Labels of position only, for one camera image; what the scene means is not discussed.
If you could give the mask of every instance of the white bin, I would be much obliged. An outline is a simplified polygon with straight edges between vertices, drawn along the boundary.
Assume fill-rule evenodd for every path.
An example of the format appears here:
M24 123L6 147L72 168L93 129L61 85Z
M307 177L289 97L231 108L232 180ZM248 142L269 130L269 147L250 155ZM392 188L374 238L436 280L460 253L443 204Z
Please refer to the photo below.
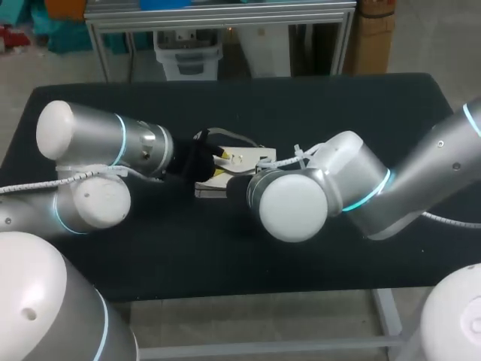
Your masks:
M167 80L217 80L219 60L222 58L221 39L219 33L217 44L212 47L166 50L159 47L159 33L154 32L153 44Z
M235 29L252 77L290 77L289 26L242 26Z

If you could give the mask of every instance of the cardboard box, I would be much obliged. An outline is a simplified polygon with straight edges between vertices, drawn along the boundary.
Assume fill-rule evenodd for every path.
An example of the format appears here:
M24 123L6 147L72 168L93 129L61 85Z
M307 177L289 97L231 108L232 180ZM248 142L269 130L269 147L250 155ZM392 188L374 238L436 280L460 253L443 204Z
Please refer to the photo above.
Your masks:
M393 15L396 0L358 0L358 11L365 17Z
M370 18L357 13L343 72L351 75L386 73L394 27L394 14Z

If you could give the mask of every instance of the white cylinder cap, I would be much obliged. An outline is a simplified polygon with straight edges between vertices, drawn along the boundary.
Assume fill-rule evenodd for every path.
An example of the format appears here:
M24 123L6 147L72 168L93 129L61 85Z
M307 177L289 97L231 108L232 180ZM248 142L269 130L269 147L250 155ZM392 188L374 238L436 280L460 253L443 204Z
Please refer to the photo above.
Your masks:
M422 312L421 338L428 361L481 360L481 264L434 288Z
M300 174L274 180L262 193L261 222L275 238L302 242L313 237L324 225L328 203L322 188Z
M55 100L41 112L37 123L37 146L45 157L62 157L74 136L74 114L68 103Z
M116 175L102 175L73 183L79 215L90 226L105 229L122 222L130 210L130 192Z
M41 341L62 306L62 255L36 235L0 233L0 359L20 361Z

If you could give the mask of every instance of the plastic container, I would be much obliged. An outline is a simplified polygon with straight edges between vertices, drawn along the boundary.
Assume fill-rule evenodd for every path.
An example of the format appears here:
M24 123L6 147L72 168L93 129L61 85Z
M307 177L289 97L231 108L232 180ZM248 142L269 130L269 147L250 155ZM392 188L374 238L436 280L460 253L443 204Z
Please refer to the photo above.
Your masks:
M189 6L191 0L141 0L141 10L166 10L178 9Z
M164 67L167 80L217 80L219 60L222 58L220 32L216 44L192 49L161 49L159 33L154 32L157 61Z
M252 77L290 77L289 26L235 29Z

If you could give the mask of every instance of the teal object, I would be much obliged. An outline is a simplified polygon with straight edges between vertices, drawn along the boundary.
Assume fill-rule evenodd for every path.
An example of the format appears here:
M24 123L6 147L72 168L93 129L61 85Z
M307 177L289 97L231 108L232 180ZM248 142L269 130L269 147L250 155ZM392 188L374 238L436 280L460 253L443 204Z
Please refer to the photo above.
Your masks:
M29 17L27 0L0 0L0 23L16 25Z

